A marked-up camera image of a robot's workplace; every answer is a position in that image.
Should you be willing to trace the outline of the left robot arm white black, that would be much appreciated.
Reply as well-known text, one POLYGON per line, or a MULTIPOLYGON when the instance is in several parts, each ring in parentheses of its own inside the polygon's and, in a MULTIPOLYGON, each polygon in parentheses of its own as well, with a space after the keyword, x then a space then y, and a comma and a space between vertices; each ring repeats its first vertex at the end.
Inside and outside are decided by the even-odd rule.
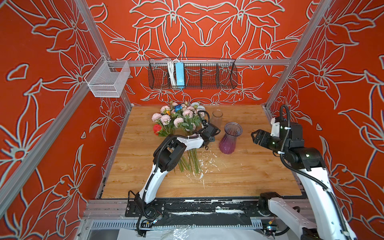
POLYGON ((154 151, 151 173, 143 188, 135 194, 134 203, 140 210, 140 216, 147 220, 154 220, 158 212, 150 204, 155 200, 157 191, 165 176, 171 172, 181 160, 185 151, 208 148, 209 143, 215 141, 220 129, 211 124, 207 111, 198 111, 202 128, 191 132, 189 136, 170 135, 166 137, 154 151))

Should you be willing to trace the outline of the purple glass fluted vase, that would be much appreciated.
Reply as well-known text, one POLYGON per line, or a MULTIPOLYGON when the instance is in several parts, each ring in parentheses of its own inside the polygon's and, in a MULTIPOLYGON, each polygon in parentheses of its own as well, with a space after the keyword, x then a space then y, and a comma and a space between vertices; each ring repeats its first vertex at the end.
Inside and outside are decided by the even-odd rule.
POLYGON ((235 151, 237 138, 242 135, 243 129, 236 122, 227 123, 224 127, 225 135, 219 143, 219 149, 223 154, 230 155, 235 151))

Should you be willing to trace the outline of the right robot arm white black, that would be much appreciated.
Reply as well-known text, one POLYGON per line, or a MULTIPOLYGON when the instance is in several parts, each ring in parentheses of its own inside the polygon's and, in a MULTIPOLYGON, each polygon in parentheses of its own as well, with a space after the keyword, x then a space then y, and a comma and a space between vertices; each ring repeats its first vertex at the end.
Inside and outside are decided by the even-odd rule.
POLYGON ((305 147, 303 128, 291 120, 288 106, 280 107, 271 132, 257 130, 251 136, 255 144, 277 154, 282 164, 296 173, 315 217, 314 222, 309 221, 276 192, 262 193, 257 205, 259 214, 274 215, 286 225, 280 232, 266 228, 263 235, 274 238, 292 231, 301 240, 357 239, 334 194, 322 154, 316 148, 305 147))

